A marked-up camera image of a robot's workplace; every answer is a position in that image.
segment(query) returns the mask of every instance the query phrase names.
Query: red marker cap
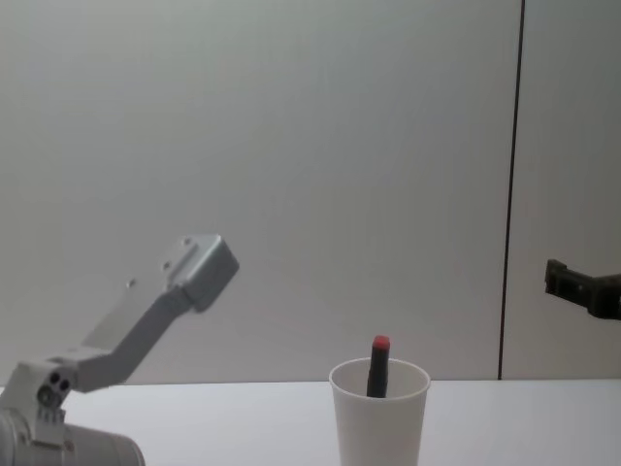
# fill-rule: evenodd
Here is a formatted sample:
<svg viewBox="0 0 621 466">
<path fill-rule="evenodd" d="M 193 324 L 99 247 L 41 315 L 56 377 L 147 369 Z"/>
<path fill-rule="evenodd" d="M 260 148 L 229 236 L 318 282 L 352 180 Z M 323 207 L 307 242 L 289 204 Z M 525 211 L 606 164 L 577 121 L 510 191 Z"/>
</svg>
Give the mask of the red marker cap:
<svg viewBox="0 0 621 466">
<path fill-rule="evenodd" d="M 373 348 L 377 350 L 390 350 L 390 339 L 384 335 L 377 335 L 373 340 Z"/>
</svg>

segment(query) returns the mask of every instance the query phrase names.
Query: black vertical line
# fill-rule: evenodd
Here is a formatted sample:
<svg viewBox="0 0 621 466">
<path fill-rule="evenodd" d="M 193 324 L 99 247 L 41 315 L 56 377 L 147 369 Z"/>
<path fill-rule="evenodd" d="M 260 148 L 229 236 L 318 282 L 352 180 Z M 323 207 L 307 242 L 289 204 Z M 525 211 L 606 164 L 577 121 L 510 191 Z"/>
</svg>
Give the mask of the black vertical line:
<svg viewBox="0 0 621 466">
<path fill-rule="evenodd" d="M 515 169 L 515 141 L 517 139 L 517 113 L 520 103 L 520 81 L 522 78 L 522 46 L 524 44 L 524 12 L 526 0 L 522 0 L 520 32 L 517 45 L 517 71 L 515 76 L 515 102 L 513 103 L 513 134 L 511 135 L 511 160 L 508 172 L 507 232 L 505 235 L 505 267 L 503 270 L 503 301 L 501 305 L 501 341 L 498 351 L 498 380 L 503 379 L 503 357 L 505 355 L 505 314 L 507 311 L 508 244 L 511 231 L 511 207 L 513 203 L 513 172 Z"/>
</svg>

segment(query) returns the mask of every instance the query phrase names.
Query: cup rim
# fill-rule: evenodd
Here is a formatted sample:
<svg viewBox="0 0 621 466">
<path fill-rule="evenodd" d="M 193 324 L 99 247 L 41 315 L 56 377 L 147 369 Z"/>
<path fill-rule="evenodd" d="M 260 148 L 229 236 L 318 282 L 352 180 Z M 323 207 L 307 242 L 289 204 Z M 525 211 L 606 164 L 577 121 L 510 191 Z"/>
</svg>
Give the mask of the cup rim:
<svg viewBox="0 0 621 466">
<path fill-rule="evenodd" d="M 351 391 L 347 391 L 344 388 L 341 388 L 340 386 L 338 386 L 334 382 L 334 374 L 339 369 L 341 369 L 343 366 L 346 366 L 347 364 L 353 364 L 355 362 L 369 361 L 370 359 L 371 359 L 370 357 L 359 357 L 357 359 L 350 359 L 348 361 L 342 362 L 337 367 L 332 369 L 332 371 L 330 371 L 330 375 L 328 376 L 328 382 L 330 382 L 330 385 L 332 386 L 332 388 L 334 388 L 335 390 L 337 390 L 341 394 L 350 396 L 352 398 L 357 398 L 357 399 L 360 399 L 360 400 L 365 400 L 366 402 L 370 402 L 370 403 L 394 403 L 394 402 L 405 401 L 405 400 L 408 400 L 408 399 L 411 399 L 411 398 L 416 398 L 416 397 L 420 396 L 421 394 L 425 393 L 429 389 L 429 386 L 431 385 L 431 377 L 429 377 L 429 374 L 427 374 L 427 371 L 425 371 L 423 368 L 421 368 L 420 366 L 417 366 L 416 364 L 412 364 L 411 362 L 407 362 L 407 361 L 404 361 L 402 359 L 395 359 L 395 358 L 392 358 L 392 357 L 389 358 L 389 361 L 396 362 L 396 363 L 399 363 L 399 364 L 404 364 L 404 365 L 409 366 L 412 369 L 415 369 L 416 371 L 420 372 L 425 377 L 425 379 L 426 379 L 425 386 L 423 388 L 421 388 L 420 390 L 414 391 L 413 393 L 409 393 L 409 394 L 403 395 L 403 396 L 395 396 L 395 397 L 392 397 L 392 398 L 372 398 L 370 396 L 359 395 L 358 393 L 352 393 Z"/>
</svg>

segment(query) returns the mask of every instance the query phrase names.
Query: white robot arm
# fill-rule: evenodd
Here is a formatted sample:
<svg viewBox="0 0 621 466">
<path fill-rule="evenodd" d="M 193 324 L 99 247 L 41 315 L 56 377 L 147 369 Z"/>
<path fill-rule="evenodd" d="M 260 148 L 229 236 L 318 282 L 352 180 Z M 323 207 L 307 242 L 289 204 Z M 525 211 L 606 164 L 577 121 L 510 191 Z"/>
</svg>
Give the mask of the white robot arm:
<svg viewBox="0 0 621 466">
<path fill-rule="evenodd" d="M 238 269 L 221 237 L 184 237 L 81 346 L 20 362 L 0 395 L 0 466 L 143 465 L 131 440 L 67 425 L 61 406 L 72 389 L 125 382 L 173 320 L 208 309 Z"/>
</svg>

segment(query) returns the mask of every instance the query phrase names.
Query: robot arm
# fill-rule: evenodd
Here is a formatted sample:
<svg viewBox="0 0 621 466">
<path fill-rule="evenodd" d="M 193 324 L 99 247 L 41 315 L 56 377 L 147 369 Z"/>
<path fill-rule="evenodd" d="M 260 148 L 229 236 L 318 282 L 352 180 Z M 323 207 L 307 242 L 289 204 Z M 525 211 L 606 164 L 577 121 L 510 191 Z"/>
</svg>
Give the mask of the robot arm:
<svg viewBox="0 0 621 466">
<path fill-rule="evenodd" d="M 0 396 L 0 412 L 18 413 L 32 442 L 61 446 L 61 406 L 70 390 L 89 392 L 125 382 L 173 320 L 208 309 L 238 269 L 219 236 L 182 238 L 159 270 L 127 283 L 118 305 L 81 346 L 19 363 Z"/>
</svg>

